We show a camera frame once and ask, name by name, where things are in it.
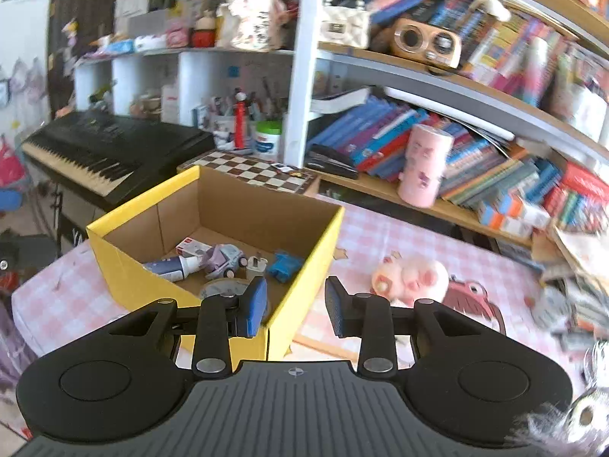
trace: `purple toy car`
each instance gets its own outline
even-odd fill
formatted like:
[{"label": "purple toy car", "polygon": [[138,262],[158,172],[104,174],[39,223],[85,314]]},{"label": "purple toy car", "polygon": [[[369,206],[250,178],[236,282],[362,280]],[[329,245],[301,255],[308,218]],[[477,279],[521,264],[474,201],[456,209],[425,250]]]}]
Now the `purple toy car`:
[{"label": "purple toy car", "polygon": [[240,266],[247,266],[246,255],[232,244],[214,245],[203,256],[203,262],[205,263],[203,270],[207,273],[205,278],[208,280],[221,277],[234,278]]}]

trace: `pink cylinder container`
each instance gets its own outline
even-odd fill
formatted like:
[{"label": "pink cylinder container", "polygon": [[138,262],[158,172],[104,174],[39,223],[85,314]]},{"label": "pink cylinder container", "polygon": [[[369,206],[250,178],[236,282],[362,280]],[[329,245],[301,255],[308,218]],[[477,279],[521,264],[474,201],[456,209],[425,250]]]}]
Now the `pink cylinder container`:
[{"label": "pink cylinder container", "polygon": [[398,187],[398,195],[405,202],[419,208],[434,205],[452,147],[453,137],[442,130],[421,124],[412,128]]}]

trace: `pink figurine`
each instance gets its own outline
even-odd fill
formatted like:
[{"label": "pink figurine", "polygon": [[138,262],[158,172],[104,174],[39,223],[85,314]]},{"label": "pink figurine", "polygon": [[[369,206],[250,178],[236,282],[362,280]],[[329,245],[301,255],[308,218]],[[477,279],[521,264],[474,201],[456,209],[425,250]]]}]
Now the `pink figurine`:
[{"label": "pink figurine", "polygon": [[372,274],[371,292],[394,304],[412,307],[417,299],[442,302],[448,289],[448,272],[439,261],[412,255],[386,256]]}]

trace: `black stapler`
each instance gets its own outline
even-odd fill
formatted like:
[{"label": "black stapler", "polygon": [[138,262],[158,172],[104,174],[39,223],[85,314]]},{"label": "black stapler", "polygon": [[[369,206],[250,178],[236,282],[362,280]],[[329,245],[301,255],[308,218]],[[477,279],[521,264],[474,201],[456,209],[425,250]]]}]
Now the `black stapler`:
[{"label": "black stapler", "polygon": [[336,149],[321,144],[313,144],[304,157],[304,166],[307,168],[339,175],[339,177],[356,180],[359,172],[353,167],[351,159],[339,153]]}]

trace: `pink checkered tablecloth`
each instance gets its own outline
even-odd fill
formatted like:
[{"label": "pink checkered tablecloth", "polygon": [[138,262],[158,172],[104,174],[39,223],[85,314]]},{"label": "pink checkered tablecloth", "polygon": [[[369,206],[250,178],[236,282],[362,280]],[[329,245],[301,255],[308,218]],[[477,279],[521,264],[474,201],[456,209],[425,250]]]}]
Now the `pink checkered tablecloth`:
[{"label": "pink checkered tablecloth", "polygon": [[[337,203],[324,196],[322,200]],[[561,352],[558,342],[540,331],[525,305],[525,296],[536,296],[539,285],[534,272],[506,257],[473,247],[465,242],[433,233],[414,225],[347,203],[337,253],[329,274],[337,275],[349,293],[367,291],[370,277],[383,257],[395,252],[402,256],[419,253],[439,260],[456,280],[479,283],[488,302],[497,306],[498,318],[488,322],[505,333],[561,364],[579,394],[582,382],[579,368]],[[100,326],[126,311],[114,302],[87,242],[57,260],[29,280],[13,295],[17,328],[39,355],[50,352]],[[358,339],[334,336],[322,292],[316,297],[299,334],[324,344],[357,353]],[[398,339],[400,365],[412,363],[407,337]],[[181,352],[178,364],[189,366],[189,354]]]}]

